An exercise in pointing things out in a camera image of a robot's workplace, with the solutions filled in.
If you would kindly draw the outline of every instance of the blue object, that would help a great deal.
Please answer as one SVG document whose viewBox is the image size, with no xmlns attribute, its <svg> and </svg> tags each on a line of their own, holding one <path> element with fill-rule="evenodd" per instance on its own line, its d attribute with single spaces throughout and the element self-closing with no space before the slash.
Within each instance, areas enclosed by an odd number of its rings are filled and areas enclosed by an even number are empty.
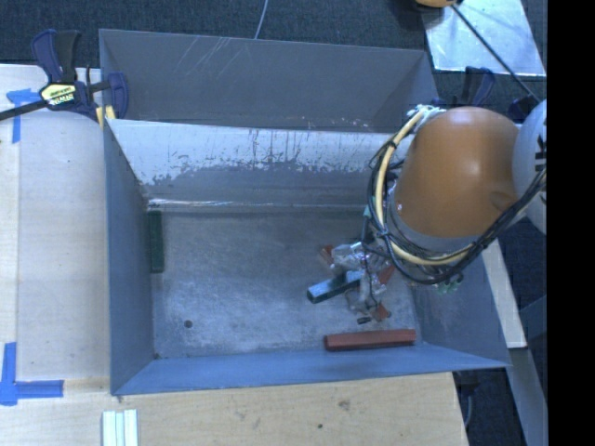
<svg viewBox="0 0 595 446">
<path fill-rule="evenodd" d="M 64 380 L 42 382 L 17 382 L 17 343 L 4 345 L 2 380 L 0 380 L 0 405 L 15 406 L 19 400 L 29 398 L 61 398 Z"/>
<path fill-rule="evenodd" d="M 19 91 L 8 91 L 7 98 L 12 102 L 15 107 L 19 107 L 23 104 L 29 104 L 30 102 L 37 102 L 41 100 L 39 94 L 33 92 L 31 89 L 21 89 Z M 20 141 L 20 116 L 16 116 L 12 123 L 12 143 L 16 144 Z"/>
<path fill-rule="evenodd" d="M 98 104 L 93 100 L 93 93 L 111 89 L 112 106 L 116 116 L 124 117 L 128 107 L 128 86 L 121 72 L 112 72 L 108 74 L 107 82 L 95 85 L 90 84 L 88 73 L 86 84 L 77 81 L 74 51 L 80 35 L 77 31 L 57 32 L 48 29 L 37 34 L 32 41 L 33 58 L 37 66 L 46 73 L 48 81 L 48 85 L 42 88 L 40 93 L 44 94 L 44 90 L 53 85 L 56 85 L 57 91 L 60 91 L 61 85 L 73 85 L 75 88 L 74 92 L 69 94 L 71 98 L 68 101 L 46 99 L 46 107 L 51 111 L 76 112 L 98 122 Z"/>
</svg>

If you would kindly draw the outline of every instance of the black cable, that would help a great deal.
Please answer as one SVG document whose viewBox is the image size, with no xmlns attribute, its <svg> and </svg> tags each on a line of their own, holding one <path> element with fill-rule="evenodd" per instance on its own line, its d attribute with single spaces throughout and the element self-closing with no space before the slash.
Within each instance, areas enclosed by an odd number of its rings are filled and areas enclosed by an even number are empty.
<svg viewBox="0 0 595 446">
<path fill-rule="evenodd" d="M 452 9 L 465 22 L 465 24 L 469 27 L 469 29 L 473 32 L 473 34 L 475 34 L 475 36 L 477 36 L 477 38 L 482 42 L 482 44 L 487 48 L 487 50 L 490 53 L 492 53 L 494 58 L 496 58 L 498 60 L 498 62 L 506 69 L 506 71 L 509 72 L 510 76 L 512 76 L 512 78 L 522 86 L 522 88 L 526 91 L 526 93 L 529 96 L 531 96 L 531 98 L 533 98 L 535 100 L 535 102 L 537 102 L 537 104 L 539 104 L 541 102 L 541 100 L 533 93 L 533 91 L 531 91 L 531 89 L 529 89 L 529 87 L 527 87 L 527 85 L 523 81 L 521 81 L 519 76 L 517 76 L 517 74 L 511 69 L 511 67 L 502 58 L 500 58 L 500 56 L 496 53 L 496 51 L 490 46 L 490 44 L 487 41 L 485 41 L 485 39 L 473 27 L 471 22 L 469 20 L 467 20 L 467 18 L 465 18 L 465 16 L 456 7 L 456 5 L 452 5 Z"/>
</svg>

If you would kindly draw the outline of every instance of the blue clamp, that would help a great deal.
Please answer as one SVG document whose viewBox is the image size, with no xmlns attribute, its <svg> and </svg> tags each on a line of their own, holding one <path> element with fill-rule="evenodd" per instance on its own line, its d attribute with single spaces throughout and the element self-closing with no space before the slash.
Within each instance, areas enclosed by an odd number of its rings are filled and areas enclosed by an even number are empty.
<svg viewBox="0 0 595 446">
<path fill-rule="evenodd" d="M 4 345 L 0 405 L 15 406 L 19 400 L 33 398 L 62 398 L 64 380 L 17 382 L 17 343 Z"/>
<path fill-rule="evenodd" d="M 110 101 L 115 116 L 121 119 L 126 115 L 128 86 L 121 72 L 111 72 L 106 80 L 92 85 L 87 68 L 86 84 L 77 80 L 73 55 L 79 37 L 79 32 L 56 32 L 51 29 L 34 37 L 33 58 L 46 73 L 47 85 L 41 88 L 36 101 L 0 112 L 0 121 L 47 108 L 51 111 L 76 112 L 98 122 L 99 106 L 93 100 L 93 94 L 108 89 L 111 91 Z"/>
</svg>

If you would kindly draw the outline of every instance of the cable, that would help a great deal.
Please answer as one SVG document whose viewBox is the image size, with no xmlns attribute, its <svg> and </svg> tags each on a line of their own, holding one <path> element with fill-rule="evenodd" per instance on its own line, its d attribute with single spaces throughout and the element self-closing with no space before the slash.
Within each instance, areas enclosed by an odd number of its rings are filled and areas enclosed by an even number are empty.
<svg viewBox="0 0 595 446">
<path fill-rule="evenodd" d="M 546 167 L 543 167 L 534 177 L 525 193 L 507 210 L 505 210 L 492 225 L 477 240 L 451 253 L 437 253 L 407 240 L 396 226 L 397 234 L 388 226 L 391 201 L 390 191 L 386 185 L 387 171 L 390 158 L 396 152 L 398 144 L 409 133 L 415 133 L 439 108 L 419 105 L 415 113 L 403 127 L 390 138 L 377 152 L 372 160 L 376 163 L 372 168 L 372 175 L 368 182 L 368 215 L 363 226 L 363 240 L 371 224 L 376 230 L 374 236 L 386 245 L 386 255 L 394 267 L 409 280 L 421 284 L 450 283 L 462 280 L 462 271 L 484 250 L 503 230 L 526 210 L 529 203 L 546 186 Z"/>
<path fill-rule="evenodd" d="M 498 56 L 498 54 L 490 46 L 490 44 L 487 41 L 485 41 L 485 39 L 479 34 L 479 32 L 473 27 L 473 25 L 471 25 L 471 22 L 465 18 L 465 16 L 457 8 L 457 5 L 452 5 L 452 9 L 463 20 L 463 22 L 469 27 L 469 29 L 473 32 L 473 34 L 475 34 L 475 36 L 477 36 L 477 38 L 482 42 L 482 44 L 487 48 L 487 50 L 490 53 L 492 53 L 494 58 L 496 58 L 498 60 L 498 62 L 506 69 L 506 71 L 509 72 L 510 76 L 512 76 L 514 78 L 514 80 L 522 86 L 522 88 L 526 91 L 526 93 L 529 96 L 531 96 L 531 98 L 533 98 L 535 100 L 535 102 L 537 102 L 537 104 L 539 102 L 541 102 L 541 100 L 533 93 L 533 91 L 531 91 L 531 89 L 529 89 L 529 87 L 527 87 L 527 85 L 523 81 L 521 81 L 519 76 L 517 76 L 517 74 L 511 69 L 511 67 L 508 64 L 506 64 L 506 62 L 502 58 L 500 58 Z"/>
<path fill-rule="evenodd" d="M 269 0 L 264 0 L 264 5 L 262 6 L 262 13 L 260 14 L 260 21 L 258 22 L 257 32 L 254 35 L 255 40 L 258 40 L 258 36 L 260 35 L 260 29 L 262 28 L 262 22 L 264 21 L 264 16 L 267 13 L 268 6 Z"/>
</svg>

